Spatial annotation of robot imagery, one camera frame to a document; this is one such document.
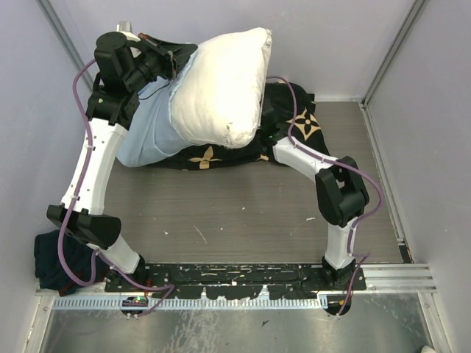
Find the white pillow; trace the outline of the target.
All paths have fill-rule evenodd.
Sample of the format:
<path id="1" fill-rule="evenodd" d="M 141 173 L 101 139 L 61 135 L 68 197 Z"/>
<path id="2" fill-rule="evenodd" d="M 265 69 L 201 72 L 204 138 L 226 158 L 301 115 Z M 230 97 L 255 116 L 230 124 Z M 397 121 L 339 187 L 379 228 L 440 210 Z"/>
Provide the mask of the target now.
<path id="1" fill-rule="evenodd" d="M 172 126 L 194 145 L 247 146 L 261 125 L 271 53 L 263 27 L 201 43 L 171 95 Z"/>

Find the light blue pillowcase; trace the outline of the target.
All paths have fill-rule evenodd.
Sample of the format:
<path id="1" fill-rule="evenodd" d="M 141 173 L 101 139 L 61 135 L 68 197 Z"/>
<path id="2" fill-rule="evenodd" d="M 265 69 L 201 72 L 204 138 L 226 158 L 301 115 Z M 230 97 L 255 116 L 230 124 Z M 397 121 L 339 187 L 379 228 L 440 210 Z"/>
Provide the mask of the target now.
<path id="1" fill-rule="evenodd" d="M 170 103 L 193 61 L 190 56 L 176 79 L 159 76 L 138 92 L 138 109 L 116 155 L 122 165 L 136 168 L 157 163 L 192 145 L 173 126 Z"/>

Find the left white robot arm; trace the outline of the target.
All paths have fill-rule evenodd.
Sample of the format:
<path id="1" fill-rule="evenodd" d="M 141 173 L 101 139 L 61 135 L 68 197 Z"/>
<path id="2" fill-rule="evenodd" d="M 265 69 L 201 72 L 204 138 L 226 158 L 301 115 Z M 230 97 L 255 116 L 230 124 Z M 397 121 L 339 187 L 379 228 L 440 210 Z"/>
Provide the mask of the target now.
<path id="1" fill-rule="evenodd" d="M 124 31 L 108 32 L 96 40 L 91 62 L 99 71 L 88 104 L 78 106 L 85 125 L 82 150 L 68 190 L 60 204 L 50 205 L 46 213 L 60 229 L 60 264 L 80 286 L 94 283 L 97 258 L 119 272 L 121 283 L 129 290 L 139 291 L 147 283 L 144 260 L 122 237 L 120 219 L 103 213 L 107 184 L 139 107 L 139 92 L 159 77 L 176 79 L 197 48 L 192 43 L 171 43 Z M 65 260 L 63 241 L 67 235 L 93 251 L 88 281 L 76 276 Z"/>

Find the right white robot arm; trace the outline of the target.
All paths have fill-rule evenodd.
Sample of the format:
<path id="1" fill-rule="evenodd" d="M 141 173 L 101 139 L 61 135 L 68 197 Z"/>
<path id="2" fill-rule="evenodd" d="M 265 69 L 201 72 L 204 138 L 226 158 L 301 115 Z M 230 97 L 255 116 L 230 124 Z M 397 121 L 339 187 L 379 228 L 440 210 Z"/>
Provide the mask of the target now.
<path id="1" fill-rule="evenodd" d="M 354 254 L 356 228 L 369 194 L 364 174 L 351 157 L 341 159 L 317 151 L 307 145 L 305 138 L 294 136 L 294 116 L 283 124 L 275 122 L 281 114 L 270 101 L 263 104 L 262 127 L 272 148 L 275 162 L 300 172 L 315 184 L 318 209 L 328 223 L 327 248 L 322 257 L 322 278 L 327 287 L 338 290 L 352 279 L 357 268 Z"/>

